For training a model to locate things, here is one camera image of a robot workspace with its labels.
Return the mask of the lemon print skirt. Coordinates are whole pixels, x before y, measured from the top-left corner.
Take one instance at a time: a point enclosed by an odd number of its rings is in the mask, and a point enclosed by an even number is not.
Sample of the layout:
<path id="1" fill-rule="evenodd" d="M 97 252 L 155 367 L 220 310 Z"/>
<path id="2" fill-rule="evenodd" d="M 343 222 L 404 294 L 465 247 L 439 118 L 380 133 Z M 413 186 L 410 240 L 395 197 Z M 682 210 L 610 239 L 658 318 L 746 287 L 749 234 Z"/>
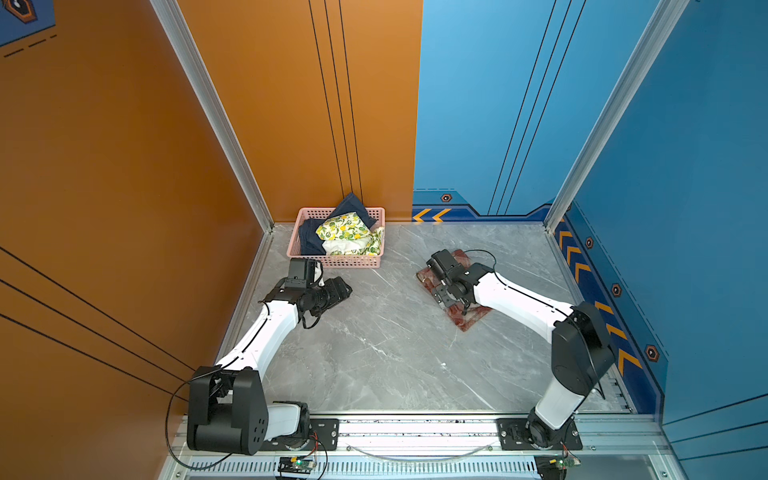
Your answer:
<path id="1" fill-rule="evenodd" d="M 379 237 L 385 228 L 379 223 L 368 227 L 357 213 L 346 213 L 326 220 L 315 233 L 323 242 L 335 239 L 366 238 L 369 243 L 362 255 L 377 255 L 379 252 Z"/>

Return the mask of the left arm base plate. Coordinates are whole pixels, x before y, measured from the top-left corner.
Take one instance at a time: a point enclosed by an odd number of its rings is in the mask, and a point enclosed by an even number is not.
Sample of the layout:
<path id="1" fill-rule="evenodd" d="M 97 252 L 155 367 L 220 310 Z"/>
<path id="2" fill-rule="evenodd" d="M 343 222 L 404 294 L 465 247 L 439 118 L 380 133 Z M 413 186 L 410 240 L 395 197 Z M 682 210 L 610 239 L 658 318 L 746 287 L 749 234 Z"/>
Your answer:
<path id="1" fill-rule="evenodd" d="M 315 439 L 319 439 L 328 452 L 336 451 L 339 439 L 340 419 L 332 417 L 311 417 L 307 438 L 301 435 L 276 437 L 265 441 L 259 448 L 264 451 L 299 451 L 309 452 L 315 447 Z"/>

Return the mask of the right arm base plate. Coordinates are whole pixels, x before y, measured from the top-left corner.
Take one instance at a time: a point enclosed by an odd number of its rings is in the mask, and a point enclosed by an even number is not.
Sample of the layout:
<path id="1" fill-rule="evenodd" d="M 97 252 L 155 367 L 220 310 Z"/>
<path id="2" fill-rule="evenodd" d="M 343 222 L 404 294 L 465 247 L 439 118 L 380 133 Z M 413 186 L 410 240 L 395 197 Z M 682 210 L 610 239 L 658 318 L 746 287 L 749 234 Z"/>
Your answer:
<path id="1" fill-rule="evenodd" d="M 575 420 L 568 419 L 560 429 L 552 429 L 542 420 L 531 418 L 500 418 L 496 420 L 497 435 L 505 451 L 559 450 L 580 451 L 583 443 Z"/>

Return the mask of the red plaid skirt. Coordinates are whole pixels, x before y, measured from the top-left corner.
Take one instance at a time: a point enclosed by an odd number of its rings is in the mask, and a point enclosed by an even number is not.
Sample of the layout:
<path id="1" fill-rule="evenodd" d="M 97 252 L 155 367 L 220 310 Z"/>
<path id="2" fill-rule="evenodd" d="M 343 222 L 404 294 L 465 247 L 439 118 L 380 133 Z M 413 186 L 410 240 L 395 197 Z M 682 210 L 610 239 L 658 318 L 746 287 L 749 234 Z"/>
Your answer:
<path id="1" fill-rule="evenodd" d="M 455 251 L 453 251 L 451 253 L 464 266 L 464 268 L 469 268 L 470 266 L 479 266 L 480 267 L 480 278 L 483 275 L 485 275 L 486 273 L 490 273 L 491 272 L 491 269 L 489 267 L 485 266 L 485 265 L 482 265 L 482 264 L 479 264 L 479 263 L 472 264 L 470 259 L 466 255 L 466 253 L 464 251 L 462 251 L 462 250 L 455 250 Z M 433 286 L 434 286 L 433 282 L 435 281 L 435 277 L 432 274 L 432 272 L 429 270 L 428 266 L 426 266 L 422 270 L 418 271 L 416 273 L 416 278 L 420 282 L 422 287 L 435 300 L 435 298 L 433 297 Z M 481 306 L 481 305 L 477 304 L 476 303 L 476 298 L 475 298 L 475 303 L 472 305 L 472 307 L 470 308 L 470 310 L 468 312 L 455 312 L 453 309 L 451 309 L 450 311 L 446 311 L 446 310 L 443 310 L 443 311 L 448 315 L 448 317 L 452 320 L 452 322 L 461 331 L 466 332 L 475 323 L 477 323 L 480 319 L 482 319 L 487 313 L 489 313 L 491 311 L 491 309 L 489 307 L 484 307 L 484 306 Z"/>

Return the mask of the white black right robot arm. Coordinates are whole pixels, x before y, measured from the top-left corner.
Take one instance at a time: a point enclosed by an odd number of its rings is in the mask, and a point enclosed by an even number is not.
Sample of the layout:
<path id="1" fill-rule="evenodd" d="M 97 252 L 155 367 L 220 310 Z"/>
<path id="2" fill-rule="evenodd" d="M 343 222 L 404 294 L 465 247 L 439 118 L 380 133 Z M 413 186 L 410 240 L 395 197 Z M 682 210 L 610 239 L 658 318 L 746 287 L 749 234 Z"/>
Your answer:
<path id="1" fill-rule="evenodd" d="M 617 359 L 602 314 L 586 301 L 570 305 L 537 294 L 484 264 L 465 267 L 446 250 L 427 265 L 436 279 L 433 296 L 439 304 L 490 308 L 551 346 L 552 379 L 530 411 L 524 435 L 538 449 L 564 444 L 575 413 Z"/>

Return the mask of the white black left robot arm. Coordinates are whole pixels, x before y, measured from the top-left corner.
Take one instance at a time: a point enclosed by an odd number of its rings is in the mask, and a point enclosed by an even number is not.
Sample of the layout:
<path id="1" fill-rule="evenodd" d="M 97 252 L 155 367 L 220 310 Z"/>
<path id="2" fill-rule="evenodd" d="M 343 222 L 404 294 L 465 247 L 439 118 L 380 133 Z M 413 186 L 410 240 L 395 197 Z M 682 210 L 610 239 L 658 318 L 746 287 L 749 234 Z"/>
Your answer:
<path id="1" fill-rule="evenodd" d="M 187 444 L 197 451 L 253 455 L 265 443 L 293 448 L 310 438 L 306 403 L 266 400 L 263 377 L 279 347 L 304 315 L 320 318 L 352 294 L 334 277 L 322 284 L 282 279 L 263 301 L 262 310 L 239 343 L 217 364 L 200 367 L 189 382 Z"/>

